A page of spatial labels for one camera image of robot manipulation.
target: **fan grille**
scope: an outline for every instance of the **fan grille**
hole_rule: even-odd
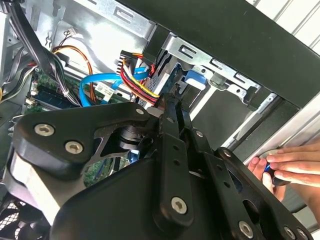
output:
[[[17,209],[17,207],[13,204],[13,203],[10,203],[10,205],[7,207],[8,209]],[[10,216],[7,216],[4,220],[0,221],[0,231],[8,224],[16,221],[18,219],[18,215],[19,213],[15,213],[15,214],[12,214]],[[17,240],[18,239],[18,234],[20,232],[20,228],[17,228],[14,232],[14,235],[15,235],[15,239]]]

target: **red wire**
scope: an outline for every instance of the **red wire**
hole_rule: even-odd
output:
[[[150,71],[150,73],[149,73],[149,76],[152,76],[152,75],[155,73],[155,71],[156,71],[156,67],[155,67],[154,64],[152,64],[152,65],[151,65],[151,71]]]
[[[137,88],[137,86],[135,86],[132,82],[130,82],[126,76],[124,75],[124,72],[123,72],[123,69],[121,69],[121,72],[120,72],[120,76],[122,78],[122,80],[132,88],[132,90],[136,93],[138,93],[139,95],[143,96],[145,99],[147,99],[148,101],[152,102],[152,103],[155,103],[157,100],[156,99],[153,99],[151,98],[150,96],[148,96],[147,94],[145,94],[142,90],[140,90],[139,88]]]

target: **yellow wire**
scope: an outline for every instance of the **yellow wire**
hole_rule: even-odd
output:
[[[122,60],[123,63],[123,69],[128,70],[127,66],[126,66],[126,61],[125,59]],[[126,73],[129,75],[130,79],[136,84],[138,85],[141,89],[143,89],[145,92],[147,92],[148,94],[150,94],[151,96],[155,97],[155,98],[159,98],[159,95],[153,93],[152,91],[150,91],[148,88],[146,88],[145,86],[143,86],[140,82],[138,82],[134,76],[132,76],[132,74],[128,71],[126,71]]]

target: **white connector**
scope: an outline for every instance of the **white connector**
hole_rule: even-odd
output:
[[[35,96],[35,95],[37,95],[38,93],[39,93],[39,91],[38,91],[37,89],[30,91],[30,95],[31,95],[31,96]]]
[[[36,100],[34,98],[26,98],[25,103],[27,105],[34,105],[36,103]]]

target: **cable connector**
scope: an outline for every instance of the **cable connector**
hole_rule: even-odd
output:
[[[68,31],[70,32],[70,36],[78,34],[77,29],[75,29],[74,27],[69,28]]]
[[[120,53],[120,56],[119,56],[119,60],[118,60],[118,64],[117,64],[117,67],[116,67],[116,74],[120,76],[120,72],[121,72],[121,67],[122,67],[122,62],[123,62],[123,59],[135,59],[137,60],[138,57],[133,55],[132,52],[128,52],[128,51],[124,51],[122,50],[121,53]],[[135,64],[131,64],[132,68],[134,69],[136,67]]]

